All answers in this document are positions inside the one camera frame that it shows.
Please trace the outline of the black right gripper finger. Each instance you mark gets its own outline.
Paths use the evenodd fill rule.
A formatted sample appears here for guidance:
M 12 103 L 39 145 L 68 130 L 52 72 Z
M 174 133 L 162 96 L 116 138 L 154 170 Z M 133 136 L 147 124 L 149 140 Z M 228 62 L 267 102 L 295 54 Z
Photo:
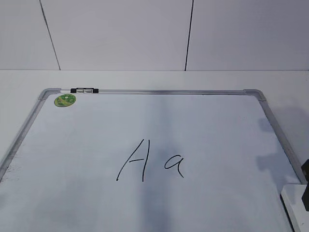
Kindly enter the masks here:
M 301 197 L 302 203 L 306 210 L 309 210 L 309 160 L 306 160 L 305 163 L 301 166 L 305 179 L 307 180 L 307 186 L 304 190 L 304 193 Z

